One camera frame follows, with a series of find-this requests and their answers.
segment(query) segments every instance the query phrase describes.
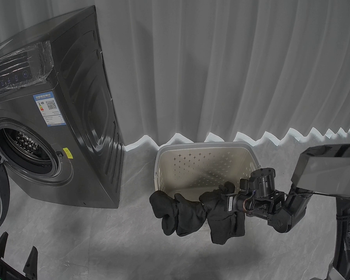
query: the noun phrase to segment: plastic wrap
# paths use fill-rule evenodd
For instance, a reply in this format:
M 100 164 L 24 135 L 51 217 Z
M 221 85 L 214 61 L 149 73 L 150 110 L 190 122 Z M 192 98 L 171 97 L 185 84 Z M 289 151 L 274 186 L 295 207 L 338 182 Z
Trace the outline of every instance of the plastic wrap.
M 45 83 L 53 66 L 49 41 L 33 44 L 0 58 L 0 93 Z

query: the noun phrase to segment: qr code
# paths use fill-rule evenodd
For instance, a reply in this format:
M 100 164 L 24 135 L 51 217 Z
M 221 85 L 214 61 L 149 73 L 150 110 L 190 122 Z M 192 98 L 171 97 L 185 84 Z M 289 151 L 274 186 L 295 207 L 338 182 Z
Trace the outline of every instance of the qr code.
M 50 110 L 57 109 L 57 105 L 54 100 L 47 100 L 45 103 L 47 104 L 48 109 Z

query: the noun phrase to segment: yellow sticker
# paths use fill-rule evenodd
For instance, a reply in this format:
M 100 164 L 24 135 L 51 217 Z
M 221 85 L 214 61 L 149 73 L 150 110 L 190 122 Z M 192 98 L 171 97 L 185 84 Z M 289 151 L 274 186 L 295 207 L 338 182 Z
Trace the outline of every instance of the yellow sticker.
M 63 148 L 63 151 L 66 153 L 66 155 L 69 159 L 73 159 L 73 155 L 71 154 L 71 152 L 69 151 L 69 149 L 67 147 Z

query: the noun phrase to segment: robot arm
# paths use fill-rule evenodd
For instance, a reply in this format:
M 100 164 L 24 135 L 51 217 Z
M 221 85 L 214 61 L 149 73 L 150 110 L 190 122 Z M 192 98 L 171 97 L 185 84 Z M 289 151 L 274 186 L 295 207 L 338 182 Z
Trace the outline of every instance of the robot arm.
M 273 168 L 263 168 L 241 179 L 240 192 L 227 196 L 226 210 L 265 219 L 285 233 L 304 217 L 314 192 L 336 197 L 336 249 L 326 280 L 350 280 L 350 144 L 315 146 L 301 153 L 286 199 L 275 190 L 275 176 Z

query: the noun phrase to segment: washing machine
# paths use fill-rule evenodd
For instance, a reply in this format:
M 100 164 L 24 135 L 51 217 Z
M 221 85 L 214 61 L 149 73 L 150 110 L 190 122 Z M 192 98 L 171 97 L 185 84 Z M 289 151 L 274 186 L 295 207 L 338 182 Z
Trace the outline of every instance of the washing machine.
M 0 44 L 0 224 L 8 177 L 35 199 L 118 207 L 124 146 L 110 90 L 94 6 Z

